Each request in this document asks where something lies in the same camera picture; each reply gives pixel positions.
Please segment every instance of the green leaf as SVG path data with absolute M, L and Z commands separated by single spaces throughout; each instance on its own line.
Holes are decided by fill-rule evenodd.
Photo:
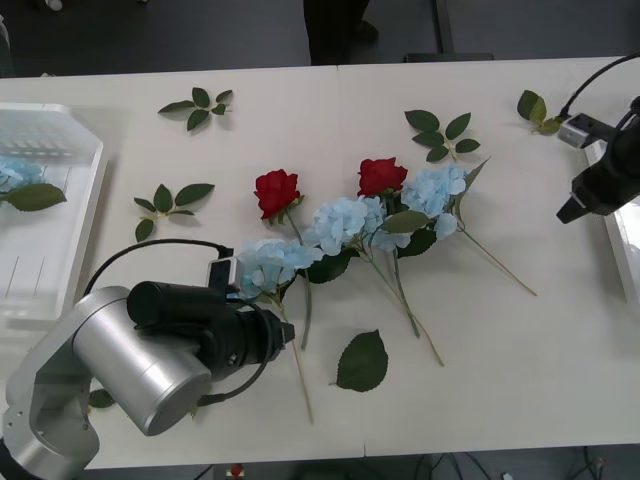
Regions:
M 224 112 L 226 111 L 227 106 L 224 103 L 219 103 L 211 109 L 211 113 L 213 113 L 214 115 L 224 115 Z
M 547 105 L 544 103 L 544 99 L 542 97 L 538 97 L 538 100 L 536 100 L 536 103 L 533 105 L 531 113 L 529 114 L 529 120 L 536 125 L 542 125 L 546 116 Z
M 113 397 L 104 388 L 89 394 L 89 405 L 93 408 L 109 408 L 116 404 Z
M 439 162 L 447 155 L 449 155 L 449 149 L 447 147 L 436 147 L 433 150 L 431 150 L 427 155 L 427 162 L 429 163 Z
M 193 97 L 194 103 L 200 108 L 209 108 L 209 105 L 211 105 L 209 94 L 202 88 L 194 87 L 193 90 L 191 90 L 191 96 Z
M 187 120 L 187 132 L 196 128 L 207 118 L 209 118 L 208 110 L 194 110 L 193 113 L 189 115 L 189 120 Z
M 218 96 L 216 97 L 216 103 L 220 103 L 224 101 L 232 93 L 233 93 L 233 90 L 225 90 L 224 92 L 218 94 Z
M 389 233 L 413 233 L 429 221 L 429 217 L 424 213 L 407 210 L 388 217 L 380 229 Z
M 444 137 L 438 132 L 422 132 L 413 137 L 413 141 L 425 147 L 440 147 L 444 144 Z
M 422 255 L 429 250 L 434 243 L 436 243 L 436 232 L 426 228 L 416 230 L 413 232 L 413 235 L 411 235 L 409 245 L 405 248 L 398 249 L 398 258 Z
M 149 238 L 154 226 L 155 223 L 153 223 L 153 220 L 149 220 L 148 218 L 142 220 L 136 227 L 136 241 L 140 243 Z
M 158 209 L 158 211 L 162 213 L 167 213 L 173 208 L 173 198 L 171 198 L 171 192 L 162 183 L 153 196 L 153 204 Z
M 66 202 L 62 190 L 48 183 L 34 183 L 0 195 L 0 201 L 9 202 L 21 212 L 37 212 Z
M 327 283 L 342 275 L 349 266 L 349 261 L 360 254 L 353 248 L 347 248 L 333 257 L 325 255 L 322 260 L 313 262 L 306 273 L 311 283 Z
M 197 202 L 203 199 L 207 194 L 213 190 L 215 185 L 210 183 L 194 183 L 187 185 L 176 195 L 176 207 L 182 207 L 183 205 L 189 205 L 190 203 Z
M 562 123 L 563 120 L 560 117 L 549 118 L 536 128 L 536 132 L 542 133 L 543 135 L 554 135 L 558 133 Z
M 485 160 L 484 162 L 482 162 L 480 165 L 478 165 L 476 168 L 474 168 L 473 170 L 471 170 L 469 172 L 469 174 L 464 178 L 464 183 L 466 184 L 464 192 L 460 193 L 459 195 L 456 195 L 455 200 L 453 201 L 453 214 L 456 217 L 458 217 L 460 220 L 462 220 L 462 217 L 461 217 L 461 214 L 460 214 L 460 206 L 462 204 L 462 197 L 464 197 L 467 194 L 467 192 L 471 188 L 471 185 L 473 184 L 473 182 L 475 182 L 475 180 L 478 177 L 478 175 L 480 175 L 480 172 L 482 171 L 482 169 L 484 168 L 484 165 L 488 161 L 489 160 Z
M 480 147 L 480 143 L 476 142 L 472 138 L 465 138 L 456 143 L 456 152 L 458 153 L 470 153 L 477 150 Z
M 435 132 L 440 128 L 438 118 L 431 112 L 411 110 L 404 112 L 404 116 L 407 117 L 407 121 L 413 128 L 421 132 Z
M 389 356 L 380 332 L 361 333 L 342 352 L 336 385 L 345 390 L 368 392 L 382 383 L 388 366 Z
M 531 90 L 525 90 L 518 100 L 518 113 L 525 120 L 531 119 L 531 110 L 538 101 L 539 95 Z
M 451 123 L 447 125 L 447 130 L 445 132 L 447 138 L 449 140 L 453 140 L 462 135 L 462 132 L 464 132 L 469 126 L 470 120 L 470 113 L 465 113 L 464 115 L 460 115 L 458 118 L 451 120 Z
M 178 112 L 180 110 L 186 110 L 187 108 L 193 107 L 195 107 L 195 104 L 191 100 L 183 100 L 182 102 L 170 103 L 166 107 L 162 107 L 158 110 L 158 113 Z
M 149 200 L 145 200 L 144 198 L 134 198 L 133 201 L 140 205 L 142 208 L 146 208 L 150 212 L 156 212 L 156 207 L 154 207 L 153 203 L 151 203 Z

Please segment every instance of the wire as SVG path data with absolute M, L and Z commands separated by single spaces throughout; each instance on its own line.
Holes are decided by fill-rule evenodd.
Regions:
M 484 469 L 484 467 L 482 466 L 482 464 L 478 461 L 478 459 L 476 457 L 471 455 L 469 452 L 465 452 L 464 454 L 467 457 L 469 457 L 473 463 L 476 464 L 476 467 L 478 467 L 478 469 L 482 472 L 482 474 L 484 475 L 484 478 L 486 478 L 487 480 L 491 480 L 491 476 L 487 473 L 487 471 Z
M 206 407 L 206 406 L 212 405 L 214 403 L 224 402 L 225 400 L 228 400 L 230 398 L 233 398 L 233 397 L 236 397 L 236 396 L 240 395 L 242 392 L 244 392 L 246 389 L 248 389 L 251 385 L 253 385 L 256 382 L 256 380 L 258 380 L 260 375 L 262 375 L 262 372 L 264 372 L 264 369 L 267 367 L 267 364 L 269 363 L 269 359 L 271 358 L 271 348 L 272 348 L 272 343 L 273 343 L 273 332 L 271 331 L 271 322 L 267 318 L 267 315 L 264 313 L 264 310 L 262 310 L 255 303 L 249 302 L 248 300 L 244 300 L 242 298 L 229 299 L 228 302 L 229 303 L 241 303 L 241 304 L 253 309 L 253 311 L 255 311 L 258 314 L 258 316 L 263 321 L 264 326 L 265 326 L 265 328 L 267 330 L 267 342 L 266 342 L 267 343 L 267 348 L 265 349 L 264 358 L 262 359 L 262 362 L 260 363 L 260 366 L 255 371 L 255 373 L 251 376 L 251 378 L 249 378 L 249 380 L 244 382 L 242 385 L 240 385 L 235 390 L 232 390 L 232 391 L 230 391 L 228 393 L 217 393 L 215 395 L 203 395 L 202 397 L 200 397 L 200 400 L 198 400 L 198 406 L 199 407 Z
M 594 73 L 593 75 L 591 75 L 586 82 L 584 82 L 580 88 L 578 88 L 578 90 L 575 91 L 575 93 L 573 95 L 571 95 L 571 98 L 569 99 L 569 101 L 565 104 L 564 107 L 562 107 L 562 110 L 560 110 L 560 115 L 558 115 L 560 118 L 562 119 L 567 119 L 569 118 L 571 115 L 569 115 L 569 109 L 571 108 L 571 105 L 573 104 L 573 102 L 576 100 L 576 98 L 578 98 L 578 95 L 580 95 L 585 88 L 587 88 L 589 85 L 591 85 L 591 83 L 598 78 L 600 75 L 602 75 L 603 73 L 608 72 L 609 70 L 611 70 L 613 67 L 616 67 L 618 65 L 620 65 L 621 63 L 625 63 L 628 62 L 629 60 L 633 60 L 634 58 L 638 58 L 640 57 L 640 52 L 636 52 L 636 53 L 632 53 L 630 55 L 627 55 L 626 57 L 622 57 L 619 58 L 618 60 L 615 60 L 613 62 L 611 62 L 609 65 L 606 65 L 604 67 L 602 67 L 600 70 L 598 70 L 596 73 Z
M 153 245 L 162 245 L 162 244 L 182 244 L 182 245 L 200 245 L 202 247 L 210 247 L 215 248 L 218 251 L 218 258 L 226 258 L 233 255 L 233 249 L 229 247 L 225 247 L 224 245 L 218 245 L 217 243 L 205 242 L 203 240 L 189 240 L 187 238 L 163 238 L 161 240 L 149 240 L 148 242 L 136 243 L 135 245 L 131 245 L 125 249 L 120 250 L 119 252 L 111 255 L 96 272 L 93 274 L 91 279 L 89 279 L 89 283 L 87 283 L 87 288 L 84 290 L 84 296 L 87 296 L 93 290 L 96 282 L 100 275 L 104 273 L 104 271 L 116 260 L 121 257 L 124 257 L 127 253 L 133 252 L 134 250 L 139 250 L 145 247 L 151 247 Z

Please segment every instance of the red rose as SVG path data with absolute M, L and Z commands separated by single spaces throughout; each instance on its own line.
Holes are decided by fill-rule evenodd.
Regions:
M 360 191 L 358 195 L 379 195 L 387 188 L 402 190 L 407 169 L 396 167 L 396 158 L 387 160 L 363 160 L 360 164 Z
M 258 206 L 263 212 L 262 219 L 277 215 L 300 197 L 300 192 L 296 190 L 297 186 L 298 175 L 287 175 L 284 170 L 269 172 L 258 177 L 254 193 L 259 199 Z

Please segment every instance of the plastic basket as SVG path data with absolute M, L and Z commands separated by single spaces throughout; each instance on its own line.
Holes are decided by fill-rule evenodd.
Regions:
M 67 202 L 39 212 L 0 204 L 0 317 L 55 320 L 74 300 L 106 161 L 102 142 L 62 105 L 0 103 L 0 155 L 29 159 Z

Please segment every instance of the table surface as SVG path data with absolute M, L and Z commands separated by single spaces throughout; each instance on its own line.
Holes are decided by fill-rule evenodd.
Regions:
M 412 337 L 402 310 L 353 262 L 341 279 L 314 288 L 314 318 L 302 362 L 315 424 L 307 419 L 291 349 L 252 389 L 202 409 L 165 434 L 144 438 L 124 413 L 94 411 L 101 439 L 92 468 L 357 457 L 640 440 L 640 319 L 633 318 L 599 218 L 564 226 L 555 212 L 584 166 L 555 138 L 531 135 L 515 112 L 524 89 L 550 111 L 607 59 L 412 64 L 221 71 L 0 82 L 0 101 L 62 103 L 100 136 L 109 167 L 84 263 L 92 272 L 134 242 L 140 211 L 132 197 L 158 184 L 176 192 L 216 184 L 188 223 L 161 222 L 157 238 L 180 236 L 241 248 L 243 241 L 292 237 L 259 220 L 255 178 L 285 168 L 306 199 L 296 212 L 354 195 L 364 158 L 396 156 L 410 176 L 427 150 L 411 141 L 403 112 L 426 109 L 443 122 L 472 112 L 469 134 L 482 143 L 473 166 L 491 157 L 463 206 L 471 231 L 539 294 L 509 279 L 461 234 L 402 262 L 409 303 L 444 358 L 439 367 Z M 637 93 L 620 66 L 576 102 L 613 122 Z M 195 135 L 159 107 L 233 88 L 233 112 Z M 202 284 L 206 249 L 158 246 L 114 264 L 100 285 L 144 279 Z M 287 294 L 294 323 L 304 315 L 301 284 Z M 389 372 L 367 394 L 335 381 L 340 353 L 357 333 L 380 329 Z M 4 381 L 39 333 L 0 329 L 0 407 Z M 251 369 L 216 384 L 239 385 Z

